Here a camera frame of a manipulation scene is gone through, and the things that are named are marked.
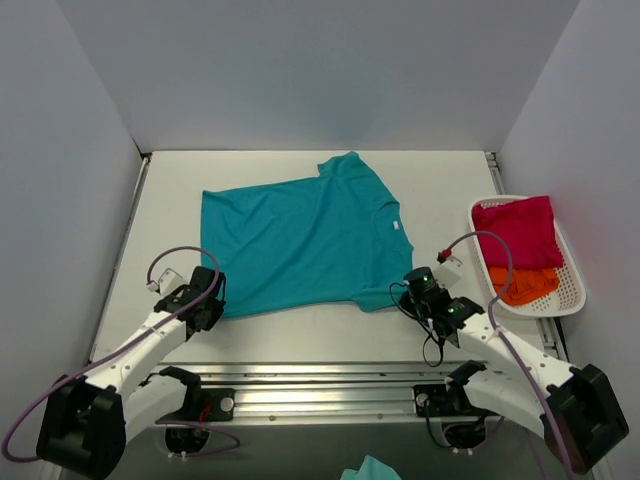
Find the teal t shirt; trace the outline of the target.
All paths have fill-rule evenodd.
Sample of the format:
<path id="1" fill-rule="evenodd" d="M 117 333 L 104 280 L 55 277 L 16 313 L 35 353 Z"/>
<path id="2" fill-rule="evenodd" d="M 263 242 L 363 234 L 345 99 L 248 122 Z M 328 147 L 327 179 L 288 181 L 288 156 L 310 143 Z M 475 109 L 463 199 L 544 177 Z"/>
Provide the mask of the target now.
<path id="1" fill-rule="evenodd" d="M 392 306 L 412 268 L 400 204 L 355 152 L 315 177 L 201 196 L 200 245 L 226 275 L 227 318 L 351 302 Z"/>

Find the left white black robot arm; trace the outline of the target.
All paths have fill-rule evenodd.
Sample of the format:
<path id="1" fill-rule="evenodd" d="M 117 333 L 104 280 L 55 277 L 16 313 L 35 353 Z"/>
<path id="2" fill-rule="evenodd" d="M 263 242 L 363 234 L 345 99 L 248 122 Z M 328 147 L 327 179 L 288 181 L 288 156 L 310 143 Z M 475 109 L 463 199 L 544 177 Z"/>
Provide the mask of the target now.
<path id="1" fill-rule="evenodd" d="M 190 280 L 166 270 L 160 292 L 146 320 L 117 351 L 76 378 L 62 378 L 46 403 L 36 444 L 40 459 L 105 479 L 127 444 L 156 421 L 194 423 L 210 406 L 197 374 L 160 364 L 221 318 L 226 277 L 202 266 Z"/>

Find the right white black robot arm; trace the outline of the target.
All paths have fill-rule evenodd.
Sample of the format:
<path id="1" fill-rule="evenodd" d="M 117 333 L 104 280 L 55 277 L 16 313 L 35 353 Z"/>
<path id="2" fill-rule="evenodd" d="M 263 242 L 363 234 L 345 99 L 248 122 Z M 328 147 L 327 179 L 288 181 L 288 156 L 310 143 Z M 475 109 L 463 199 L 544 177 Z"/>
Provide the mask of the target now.
<path id="1" fill-rule="evenodd" d="M 497 414 L 540 437 L 576 475 L 588 473 L 630 433 L 606 374 L 554 358 L 504 328 L 491 308 L 452 297 L 428 267 L 403 278 L 401 303 L 417 321 L 472 359 L 444 380 L 455 412 Z"/>

